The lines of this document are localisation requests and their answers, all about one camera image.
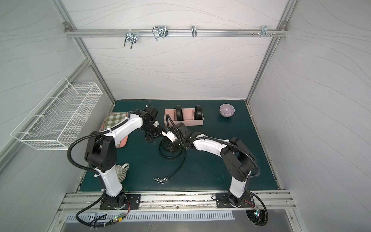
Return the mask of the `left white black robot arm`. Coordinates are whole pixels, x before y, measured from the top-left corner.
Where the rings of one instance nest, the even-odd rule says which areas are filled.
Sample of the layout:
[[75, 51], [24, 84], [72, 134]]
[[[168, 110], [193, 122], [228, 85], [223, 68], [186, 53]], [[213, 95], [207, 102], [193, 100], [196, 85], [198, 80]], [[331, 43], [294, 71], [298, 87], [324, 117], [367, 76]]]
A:
[[[161, 128], [156, 120], [157, 115], [156, 108], [146, 106], [144, 110], [128, 113], [123, 121], [113, 127], [102, 132], [94, 131], [90, 135], [77, 139], [69, 146], [67, 150], [69, 162], [77, 168], [93, 172], [99, 178], [103, 187], [102, 202], [110, 209], [122, 209], [127, 201], [122, 181], [119, 180], [115, 168], [117, 162], [116, 145], [137, 129], [146, 133], [148, 142], [160, 137]], [[78, 164], [71, 156], [73, 148], [84, 140], [88, 140], [85, 161], [91, 167]]]

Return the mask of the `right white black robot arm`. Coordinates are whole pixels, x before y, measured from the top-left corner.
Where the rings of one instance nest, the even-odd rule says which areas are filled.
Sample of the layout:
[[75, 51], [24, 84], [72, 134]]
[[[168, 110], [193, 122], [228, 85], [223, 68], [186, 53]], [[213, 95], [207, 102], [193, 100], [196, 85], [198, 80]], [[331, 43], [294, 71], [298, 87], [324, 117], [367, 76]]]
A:
[[243, 204], [251, 179], [260, 176], [261, 170], [256, 157], [239, 138], [213, 138], [200, 132], [191, 132], [183, 123], [164, 128], [161, 135], [165, 140], [164, 148], [168, 152], [174, 153], [182, 148], [208, 152], [220, 157], [231, 175], [228, 203], [232, 207], [240, 207]]

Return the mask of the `pink compartment storage box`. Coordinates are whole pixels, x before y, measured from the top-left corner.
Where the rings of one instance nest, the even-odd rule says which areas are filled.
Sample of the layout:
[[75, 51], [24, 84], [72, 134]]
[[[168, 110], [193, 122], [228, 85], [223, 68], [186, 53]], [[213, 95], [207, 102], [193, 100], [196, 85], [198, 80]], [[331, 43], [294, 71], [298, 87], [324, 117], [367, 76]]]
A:
[[178, 125], [179, 123], [183, 123], [185, 126], [202, 126], [204, 123], [204, 118], [202, 119], [195, 119], [195, 108], [185, 108], [182, 109], [183, 112], [183, 120], [177, 120], [176, 119], [176, 109], [165, 109], [164, 111], [164, 124], [165, 126], [172, 127], [169, 120], [169, 124], [167, 124], [166, 115], [169, 115], [171, 120], [175, 125]]

